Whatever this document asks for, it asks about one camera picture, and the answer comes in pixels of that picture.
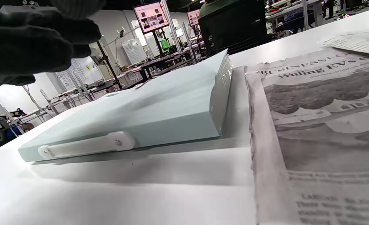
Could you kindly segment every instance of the monitor screen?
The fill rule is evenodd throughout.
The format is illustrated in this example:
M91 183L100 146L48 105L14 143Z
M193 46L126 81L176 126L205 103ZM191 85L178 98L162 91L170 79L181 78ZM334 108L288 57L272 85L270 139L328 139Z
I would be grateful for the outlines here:
M187 13L187 18L189 19L190 26L194 26L199 24L199 16L200 16L200 10L194 10Z
M133 7L143 34L168 26L161 2Z
M183 30L182 30L182 28L179 28L179 29L176 30L176 36L177 37L182 37L183 36Z

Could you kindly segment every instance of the ceiling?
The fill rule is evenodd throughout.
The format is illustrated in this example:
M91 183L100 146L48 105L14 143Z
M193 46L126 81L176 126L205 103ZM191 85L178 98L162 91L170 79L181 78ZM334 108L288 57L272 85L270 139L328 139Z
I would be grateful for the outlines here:
M39 3L39 6L53 6L49 0L34 0ZM144 0L144 2L152 3L156 0ZM169 11L171 12L188 12L192 10L199 9L201 4L198 0L167 0ZM22 0L0 0L0 8L2 6L21 6ZM107 0L107 4L103 9L106 10L133 10L133 6L141 5L140 0L126 0L126 1L116 1L116 0Z

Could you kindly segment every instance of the paper sheet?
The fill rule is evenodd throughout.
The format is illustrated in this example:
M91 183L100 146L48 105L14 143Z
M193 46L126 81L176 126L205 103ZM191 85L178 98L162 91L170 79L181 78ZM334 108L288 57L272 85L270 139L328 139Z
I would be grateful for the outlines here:
M343 34L319 43L330 47L369 53L369 30Z

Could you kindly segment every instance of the desk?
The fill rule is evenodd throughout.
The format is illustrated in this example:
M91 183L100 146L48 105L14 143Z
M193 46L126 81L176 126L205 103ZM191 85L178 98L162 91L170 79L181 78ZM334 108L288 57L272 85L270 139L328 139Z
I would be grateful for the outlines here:
M91 92L96 94L97 92L107 90L107 89L109 89L110 87L112 87L114 85L115 85L114 84L114 79L109 79L103 85L101 85L100 87L97 87L95 90L93 90Z
M40 121L41 121L42 123L44 123L44 122L45 122L45 120L44 120L43 116L44 116L44 115L46 115L46 114L47 114L47 112L46 112L46 111L44 111L44 112L40 112L39 114L36 114L36 116L35 116L35 117L30 117L30 118L28 118L28 119L27 119L27 120L25 120L25 121L23 121L23 120L22 120L22 118L20 118L20 119L21 119L22 123L27 123L27 122L29 122L29 121L31 121L31 120L36 119L36 118L39 118L39 119L40 119L40 117L41 117L42 119L40 119Z
M313 14L315 15L315 24L316 26L321 26L323 23L323 18L322 18L322 5L321 2L324 0L308 0L307 1L307 6L313 6ZM279 17L283 17L286 16L287 14L290 14L294 11L300 10L303 8L303 3L300 4L296 4L295 6L291 6L279 13L270 15L270 16L266 16L266 21L269 23L272 23L272 30L273 32L275 32L275 28L276 28L276 24L274 23L274 20L279 18Z
M33 114L36 114L36 117L30 118L30 119L29 119L29 120L27 120L26 122L28 122L28 121L30 121L30 120L32 120L32 119L35 119L35 118L41 117L41 119L39 118L39 120L40 120L42 123L44 123L46 120L43 118L43 115L47 114L46 110L47 110L47 109L45 109L45 111L44 111L44 112L40 112L40 110L39 110L39 109L36 109L36 110L34 110L34 111L32 111L32 112L30 112L30 113L26 114L26 115L25 115L25 116L23 116L23 117L19 117L19 120L20 120L20 121L23 121L23 119L26 119L26 118L30 117L31 115L33 115Z
M369 11L230 56L235 67L320 50L317 40L369 28ZM92 103L0 148L0 224L253 225L248 91L235 70L222 139L31 165L17 148Z

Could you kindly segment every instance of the person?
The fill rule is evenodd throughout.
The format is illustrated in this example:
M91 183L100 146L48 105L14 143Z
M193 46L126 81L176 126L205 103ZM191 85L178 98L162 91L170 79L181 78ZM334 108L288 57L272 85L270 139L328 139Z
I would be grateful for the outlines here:
M225 48L229 48L229 54L235 53L236 44L243 46L239 50L245 50L268 42L263 1L205 0L199 25L208 56Z
M5 116L5 115L0 115L0 117L2 117L4 119L7 119L7 116ZM33 126L33 124L31 124L29 122L26 122L26 123L22 124L22 128L23 128L24 131L30 131L35 127ZM17 127L14 126L14 127L12 127L12 129L14 130L14 132L17 135L21 135L21 132L19 131L19 129ZM14 133L10 129L6 131L6 134L7 134L7 137L12 137L14 135Z

